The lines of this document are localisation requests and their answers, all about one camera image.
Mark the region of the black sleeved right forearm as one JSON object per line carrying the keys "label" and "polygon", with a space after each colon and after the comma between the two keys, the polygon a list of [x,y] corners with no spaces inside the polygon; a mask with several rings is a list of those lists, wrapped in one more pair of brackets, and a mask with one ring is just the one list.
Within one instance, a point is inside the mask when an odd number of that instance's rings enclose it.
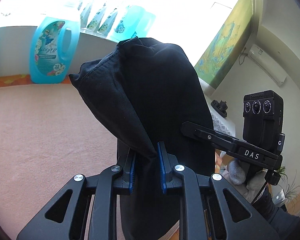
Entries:
{"label": "black sleeved right forearm", "polygon": [[274,228],[280,239],[300,239],[300,217],[275,206],[267,187],[253,207]]}

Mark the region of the grey gloved right hand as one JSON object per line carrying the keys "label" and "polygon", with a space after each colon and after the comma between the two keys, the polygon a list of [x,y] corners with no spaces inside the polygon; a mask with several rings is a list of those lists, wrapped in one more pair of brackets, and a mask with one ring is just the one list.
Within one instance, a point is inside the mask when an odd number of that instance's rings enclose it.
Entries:
{"label": "grey gloved right hand", "polygon": [[268,189],[265,180],[266,171],[257,172],[252,178],[245,182],[247,176],[240,166],[239,160],[234,159],[228,163],[224,178],[249,202],[259,200]]}

